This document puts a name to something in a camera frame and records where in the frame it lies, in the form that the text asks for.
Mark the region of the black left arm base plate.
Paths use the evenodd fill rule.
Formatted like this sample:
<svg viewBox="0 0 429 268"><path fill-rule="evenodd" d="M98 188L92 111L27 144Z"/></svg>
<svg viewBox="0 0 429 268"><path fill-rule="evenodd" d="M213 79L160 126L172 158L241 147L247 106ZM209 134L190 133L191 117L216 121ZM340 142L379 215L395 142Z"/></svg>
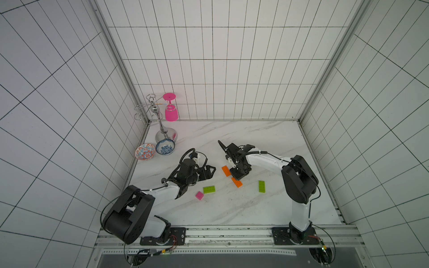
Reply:
<svg viewBox="0 0 429 268"><path fill-rule="evenodd" d="M187 229L184 227L171 227L169 230L164 231L158 238L155 237L142 237L140 239L141 246L166 246L173 245L183 246L185 244Z"/></svg>

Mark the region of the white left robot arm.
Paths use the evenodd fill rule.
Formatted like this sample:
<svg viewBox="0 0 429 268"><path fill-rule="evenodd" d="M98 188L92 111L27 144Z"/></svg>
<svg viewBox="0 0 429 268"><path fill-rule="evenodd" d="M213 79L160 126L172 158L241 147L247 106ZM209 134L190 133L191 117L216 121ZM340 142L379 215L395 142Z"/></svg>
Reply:
<svg viewBox="0 0 429 268"><path fill-rule="evenodd" d="M152 209L180 198L190 186L213 178L216 168L208 165L205 154L189 149L182 155L178 166L162 184L151 189L140 189L129 185L117 198L112 200L108 212L102 212L101 228L127 245L139 237L156 241L160 245L172 237L171 223L156 215Z"/></svg>

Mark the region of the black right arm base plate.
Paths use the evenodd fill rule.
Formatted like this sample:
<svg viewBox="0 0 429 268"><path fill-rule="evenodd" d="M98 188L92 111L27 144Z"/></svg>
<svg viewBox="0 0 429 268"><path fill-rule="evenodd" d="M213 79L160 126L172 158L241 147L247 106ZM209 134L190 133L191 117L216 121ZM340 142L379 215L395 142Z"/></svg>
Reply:
<svg viewBox="0 0 429 268"><path fill-rule="evenodd" d="M273 227L271 229L275 245L284 246L316 246L320 244L315 229L310 226L304 232L295 227Z"/></svg>

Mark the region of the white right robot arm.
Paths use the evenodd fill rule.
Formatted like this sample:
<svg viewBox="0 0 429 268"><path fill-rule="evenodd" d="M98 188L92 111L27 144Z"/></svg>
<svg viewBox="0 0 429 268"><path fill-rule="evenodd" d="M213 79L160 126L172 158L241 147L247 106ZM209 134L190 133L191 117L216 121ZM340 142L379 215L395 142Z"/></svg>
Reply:
<svg viewBox="0 0 429 268"><path fill-rule="evenodd" d="M239 147L231 143L226 146L219 141L219 145L226 153L226 160L232 165L230 173L236 180L247 176L253 166L280 176L292 200L291 231L302 235L311 227L310 198L317 192L318 179L303 157L276 156L249 144Z"/></svg>

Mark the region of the green lego brick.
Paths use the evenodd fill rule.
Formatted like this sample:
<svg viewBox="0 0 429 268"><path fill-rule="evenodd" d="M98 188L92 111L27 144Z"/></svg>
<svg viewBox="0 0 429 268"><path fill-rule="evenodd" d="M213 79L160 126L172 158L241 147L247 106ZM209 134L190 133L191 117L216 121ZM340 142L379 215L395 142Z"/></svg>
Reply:
<svg viewBox="0 0 429 268"><path fill-rule="evenodd" d="M265 181L260 180L258 182L258 187L259 187L259 193L266 193Z"/></svg>
<svg viewBox="0 0 429 268"><path fill-rule="evenodd" d="M203 187L203 194L215 193L216 187L214 185Z"/></svg>

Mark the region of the orange lego brick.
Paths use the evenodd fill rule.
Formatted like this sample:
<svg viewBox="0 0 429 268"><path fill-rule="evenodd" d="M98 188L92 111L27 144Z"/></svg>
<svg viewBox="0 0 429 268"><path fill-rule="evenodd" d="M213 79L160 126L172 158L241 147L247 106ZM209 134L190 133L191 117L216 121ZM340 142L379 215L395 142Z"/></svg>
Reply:
<svg viewBox="0 0 429 268"><path fill-rule="evenodd" d="M242 182L240 182L239 180L236 180L235 178L231 178L232 182L236 185L237 188L242 187Z"/></svg>
<svg viewBox="0 0 429 268"><path fill-rule="evenodd" d="M231 176L230 169L226 165L222 167L222 171L224 172L226 177Z"/></svg>

